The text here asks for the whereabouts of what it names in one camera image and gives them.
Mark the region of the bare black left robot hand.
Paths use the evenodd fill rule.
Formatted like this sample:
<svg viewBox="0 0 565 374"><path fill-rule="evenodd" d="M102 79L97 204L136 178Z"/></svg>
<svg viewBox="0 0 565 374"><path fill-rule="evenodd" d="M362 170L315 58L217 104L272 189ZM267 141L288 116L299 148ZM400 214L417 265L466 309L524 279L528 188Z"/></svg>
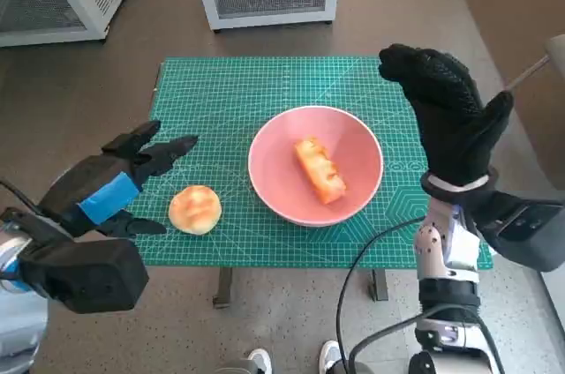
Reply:
<svg viewBox="0 0 565 374"><path fill-rule="evenodd" d="M161 223L125 210L150 177L173 169L198 142L196 135L186 135L149 146L160 128L158 120L143 123L69 168L41 199L41 212L73 237L91 230L116 238L164 235L167 229Z"/></svg>

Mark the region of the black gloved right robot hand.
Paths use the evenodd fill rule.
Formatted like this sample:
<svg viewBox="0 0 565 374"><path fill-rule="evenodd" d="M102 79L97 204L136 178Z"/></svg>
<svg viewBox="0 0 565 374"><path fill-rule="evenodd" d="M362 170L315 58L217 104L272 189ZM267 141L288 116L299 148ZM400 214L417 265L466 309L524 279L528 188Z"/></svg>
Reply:
<svg viewBox="0 0 565 374"><path fill-rule="evenodd" d="M486 176L509 123L512 94L502 91L483 104L469 69L435 49L393 44L379 59L380 75L401 86L415 113L428 171L460 187Z"/></svg>

